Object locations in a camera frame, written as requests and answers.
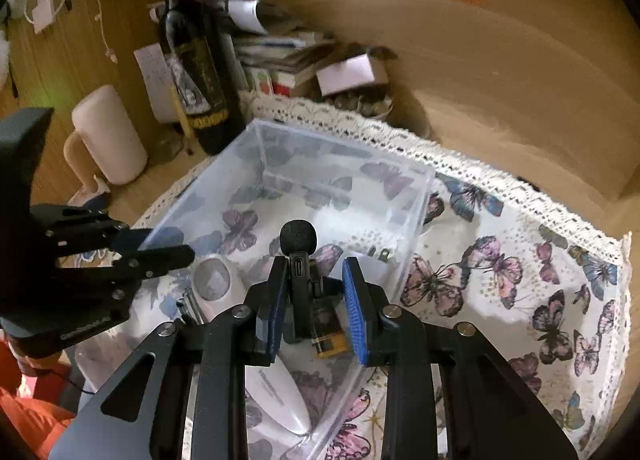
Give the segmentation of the white handheld massager device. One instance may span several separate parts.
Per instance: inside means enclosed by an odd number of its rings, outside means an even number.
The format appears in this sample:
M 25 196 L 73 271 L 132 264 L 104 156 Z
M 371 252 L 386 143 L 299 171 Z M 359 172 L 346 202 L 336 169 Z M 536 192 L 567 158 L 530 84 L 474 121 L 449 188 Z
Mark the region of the white handheld massager device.
M 191 269 L 194 304 L 211 322 L 228 314 L 238 323 L 231 358 L 244 374 L 250 399 L 286 432 L 303 436 L 311 418 L 292 374 L 279 358 L 285 312 L 286 261 L 266 280 L 247 287 L 232 261 L 220 254 L 199 258 Z

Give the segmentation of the stack of magazines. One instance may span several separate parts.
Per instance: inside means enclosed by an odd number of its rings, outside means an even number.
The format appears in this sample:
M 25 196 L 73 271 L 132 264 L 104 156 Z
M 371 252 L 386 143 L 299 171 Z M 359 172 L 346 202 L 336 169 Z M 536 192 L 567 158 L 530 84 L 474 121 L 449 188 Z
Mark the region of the stack of magazines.
M 236 90 L 294 96 L 332 62 L 333 34 L 304 28 L 281 6 L 265 0 L 201 0 L 220 32 Z

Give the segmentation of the white handwritten note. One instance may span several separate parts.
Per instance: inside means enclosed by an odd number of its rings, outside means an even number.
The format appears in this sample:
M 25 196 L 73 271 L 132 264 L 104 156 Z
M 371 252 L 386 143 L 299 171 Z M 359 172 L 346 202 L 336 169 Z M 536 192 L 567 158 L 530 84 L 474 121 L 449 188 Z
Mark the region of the white handwritten note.
M 134 51 L 148 94 L 153 116 L 160 124 L 179 121 L 171 89 L 174 87 L 160 44 L 155 43 Z

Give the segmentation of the butterfly lace table cloth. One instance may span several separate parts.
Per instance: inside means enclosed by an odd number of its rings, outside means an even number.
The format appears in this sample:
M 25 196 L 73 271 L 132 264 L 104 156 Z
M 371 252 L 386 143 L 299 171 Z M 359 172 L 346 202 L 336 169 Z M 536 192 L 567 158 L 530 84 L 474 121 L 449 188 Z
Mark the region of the butterfly lace table cloth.
M 574 446 L 603 443 L 629 341 L 629 240 L 608 238 L 532 186 L 405 131 L 306 99 L 245 95 L 253 121 L 361 142 L 435 173 L 406 279 L 390 300 L 429 324 L 469 322 Z M 145 213 L 150 228 L 178 189 Z

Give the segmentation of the white small card box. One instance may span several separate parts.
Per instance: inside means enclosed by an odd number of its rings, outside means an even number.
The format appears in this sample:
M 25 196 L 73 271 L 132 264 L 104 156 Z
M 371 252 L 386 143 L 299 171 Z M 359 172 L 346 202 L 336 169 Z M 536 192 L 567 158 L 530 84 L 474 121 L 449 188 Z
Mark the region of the white small card box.
M 369 54 L 330 64 L 319 70 L 316 77 L 323 96 L 388 83 L 384 62 Z

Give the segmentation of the cream pink mug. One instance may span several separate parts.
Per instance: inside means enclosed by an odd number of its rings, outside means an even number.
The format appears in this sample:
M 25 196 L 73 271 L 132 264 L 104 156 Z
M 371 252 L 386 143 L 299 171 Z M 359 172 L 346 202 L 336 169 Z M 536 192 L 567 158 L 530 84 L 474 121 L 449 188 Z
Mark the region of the cream pink mug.
M 97 192 L 98 180 L 126 185 L 144 171 L 148 153 L 111 85 L 82 98 L 73 108 L 72 123 L 63 157 L 85 190 Z

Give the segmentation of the dark wine bottle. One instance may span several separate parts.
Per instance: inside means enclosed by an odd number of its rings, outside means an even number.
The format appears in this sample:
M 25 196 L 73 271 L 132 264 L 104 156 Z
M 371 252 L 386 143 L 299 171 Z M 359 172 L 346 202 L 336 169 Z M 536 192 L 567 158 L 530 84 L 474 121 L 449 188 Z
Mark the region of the dark wine bottle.
M 186 120 L 206 154 L 220 154 L 245 123 L 215 15 L 197 0 L 165 0 L 158 30 Z

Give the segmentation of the clear plastic storage box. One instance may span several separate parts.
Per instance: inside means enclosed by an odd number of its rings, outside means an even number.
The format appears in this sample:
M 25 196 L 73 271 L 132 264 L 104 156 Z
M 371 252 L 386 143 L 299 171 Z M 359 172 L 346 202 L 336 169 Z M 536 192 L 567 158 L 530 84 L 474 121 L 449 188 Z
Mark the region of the clear plastic storage box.
M 266 280 L 281 255 L 280 232 L 308 220 L 317 234 L 314 260 L 324 279 L 338 278 L 345 258 L 356 258 L 364 278 L 397 298 L 422 230 L 434 170 L 361 142 L 267 121 L 243 134 L 178 189 L 151 224 L 148 249 L 187 244 L 194 262 L 146 280 L 130 318 L 81 343 L 80 371 L 99 388 L 159 324 L 180 316 L 177 302 L 191 291 L 191 269 L 209 254 L 235 264 L 247 285 Z M 367 256 L 389 248 L 383 263 Z M 256 459 L 321 459 L 340 430 L 363 380 L 349 350 L 318 358 L 311 340 L 283 343 L 279 358 L 292 374 L 311 418 L 307 434 L 280 428 L 247 394 L 248 451 Z

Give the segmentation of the white wall charger plug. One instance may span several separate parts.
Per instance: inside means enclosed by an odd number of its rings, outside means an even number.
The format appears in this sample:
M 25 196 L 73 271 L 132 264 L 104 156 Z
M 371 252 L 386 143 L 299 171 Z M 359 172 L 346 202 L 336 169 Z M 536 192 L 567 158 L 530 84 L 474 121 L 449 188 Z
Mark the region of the white wall charger plug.
M 389 248 L 378 249 L 376 246 L 371 246 L 368 250 L 367 256 L 369 258 L 375 258 L 383 263 L 388 263 L 393 256 L 393 251 Z

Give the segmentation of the silver metal flashlight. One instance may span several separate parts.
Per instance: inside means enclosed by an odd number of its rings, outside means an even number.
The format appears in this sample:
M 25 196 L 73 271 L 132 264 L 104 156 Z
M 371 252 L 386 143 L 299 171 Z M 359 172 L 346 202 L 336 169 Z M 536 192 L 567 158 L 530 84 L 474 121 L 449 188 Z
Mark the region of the silver metal flashlight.
M 177 307 L 180 313 L 180 318 L 185 324 L 191 326 L 201 326 L 206 324 L 204 315 L 198 306 L 198 302 L 194 298 L 192 291 L 186 291 L 183 293 L 182 298 L 177 302 Z

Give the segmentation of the black clip microphone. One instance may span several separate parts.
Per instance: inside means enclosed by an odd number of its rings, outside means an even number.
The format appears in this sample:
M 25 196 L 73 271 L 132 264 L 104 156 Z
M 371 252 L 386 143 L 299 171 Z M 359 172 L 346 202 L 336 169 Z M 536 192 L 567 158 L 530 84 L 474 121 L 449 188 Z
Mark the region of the black clip microphone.
M 311 336 L 311 276 L 309 258 L 317 247 L 317 234 L 308 220 L 290 220 L 280 232 L 280 247 L 288 258 L 291 308 L 285 317 L 284 338 L 288 344 Z

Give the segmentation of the black gold battery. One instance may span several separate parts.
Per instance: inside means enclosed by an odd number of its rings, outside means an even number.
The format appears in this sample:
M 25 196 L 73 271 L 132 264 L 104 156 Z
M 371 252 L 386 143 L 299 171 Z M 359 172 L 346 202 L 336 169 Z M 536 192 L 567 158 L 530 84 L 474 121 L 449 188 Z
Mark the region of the black gold battery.
M 311 300 L 311 344 L 318 358 L 330 358 L 349 350 L 345 331 L 338 316 L 340 299 L 315 294 Z

